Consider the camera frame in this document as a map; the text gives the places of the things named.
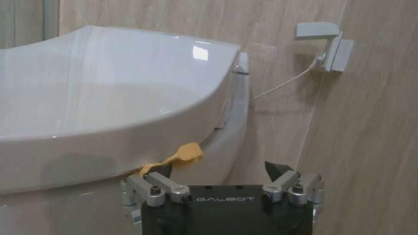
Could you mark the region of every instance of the cable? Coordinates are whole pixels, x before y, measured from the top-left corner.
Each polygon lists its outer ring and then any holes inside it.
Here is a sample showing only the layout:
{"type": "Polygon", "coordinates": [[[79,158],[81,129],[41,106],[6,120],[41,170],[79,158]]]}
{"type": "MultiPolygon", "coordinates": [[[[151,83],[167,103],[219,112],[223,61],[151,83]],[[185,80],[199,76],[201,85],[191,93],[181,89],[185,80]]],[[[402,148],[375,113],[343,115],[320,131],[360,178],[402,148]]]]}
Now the cable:
{"type": "Polygon", "coordinates": [[[320,57],[315,57],[311,65],[308,66],[308,68],[292,79],[287,80],[286,82],[283,82],[280,85],[275,86],[273,88],[271,88],[268,91],[257,94],[251,101],[253,101],[255,99],[260,98],[261,96],[267,95],[268,93],[273,92],[275,90],[278,90],[279,88],[284,87],[287,84],[290,84],[291,82],[294,82],[298,78],[303,77],[316,66],[316,63],[322,60],[320,57]]]}

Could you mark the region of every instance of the logo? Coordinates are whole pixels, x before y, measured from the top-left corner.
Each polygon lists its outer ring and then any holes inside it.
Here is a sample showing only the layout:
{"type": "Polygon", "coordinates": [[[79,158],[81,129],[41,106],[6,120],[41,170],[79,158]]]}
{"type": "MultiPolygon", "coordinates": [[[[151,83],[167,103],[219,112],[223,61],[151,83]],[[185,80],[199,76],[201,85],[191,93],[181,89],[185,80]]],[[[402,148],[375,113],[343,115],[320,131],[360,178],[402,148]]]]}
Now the logo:
{"type": "Polygon", "coordinates": [[[228,203],[228,202],[252,202],[255,197],[197,197],[196,202],[216,202],[216,203],[228,203]]]}

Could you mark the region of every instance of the toilet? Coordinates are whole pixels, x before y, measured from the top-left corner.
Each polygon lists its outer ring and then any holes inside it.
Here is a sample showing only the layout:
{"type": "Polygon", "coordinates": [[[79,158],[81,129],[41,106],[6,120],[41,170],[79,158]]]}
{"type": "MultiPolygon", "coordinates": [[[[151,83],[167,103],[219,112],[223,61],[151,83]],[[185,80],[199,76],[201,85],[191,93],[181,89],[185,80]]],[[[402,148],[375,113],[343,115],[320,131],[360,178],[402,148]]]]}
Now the toilet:
{"type": "Polygon", "coordinates": [[[249,76],[239,46],[85,26],[0,50],[0,234],[131,235],[119,181],[197,142],[173,169],[221,184],[239,161],[249,76]]]}

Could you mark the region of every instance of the bolt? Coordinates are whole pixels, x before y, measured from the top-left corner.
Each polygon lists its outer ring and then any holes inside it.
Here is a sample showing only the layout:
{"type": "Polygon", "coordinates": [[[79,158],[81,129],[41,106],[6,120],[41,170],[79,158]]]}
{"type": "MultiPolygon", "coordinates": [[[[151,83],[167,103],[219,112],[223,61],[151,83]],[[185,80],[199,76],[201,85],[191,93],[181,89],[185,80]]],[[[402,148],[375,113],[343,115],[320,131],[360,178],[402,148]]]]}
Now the bolt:
{"type": "Polygon", "coordinates": [[[161,192],[161,188],[159,186],[152,186],[149,192],[151,192],[151,195],[159,195],[161,192]]]}
{"type": "Polygon", "coordinates": [[[295,185],[292,187],[294,193],[303,193],[303,186],[302,185],[295,185]]]}

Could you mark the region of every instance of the tiled wall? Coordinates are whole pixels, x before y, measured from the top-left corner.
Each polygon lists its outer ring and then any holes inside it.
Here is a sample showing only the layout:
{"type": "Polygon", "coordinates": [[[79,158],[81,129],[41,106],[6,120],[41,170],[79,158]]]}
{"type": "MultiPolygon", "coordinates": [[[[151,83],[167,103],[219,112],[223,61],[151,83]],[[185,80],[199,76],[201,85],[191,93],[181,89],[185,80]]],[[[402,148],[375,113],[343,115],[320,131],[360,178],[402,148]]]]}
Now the tiled wall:
{"type": "Polygon", "coordinates": [[[326,76],[302,171],[326,181],[322,235],[418,234],[418,1],[348,0],[347,71],[326,76]]]}
{"type": "MultiPolygon", "coordinates": [[[[240,44],[252,93],[299,74],[323,43],[294,42],[296,23],[338,23],[346,0],[60,0],[60,34],[87,24],[173,32],[240,44]]],[[[322,73],[251,105],[248,134],[229,183],[268,181],[263,161],[296,165],[322,73]]]]}
{"type": "Polygon", "coordinates": [[[0,48],[42,40],[42,0],[0,0],[0,48]]]}

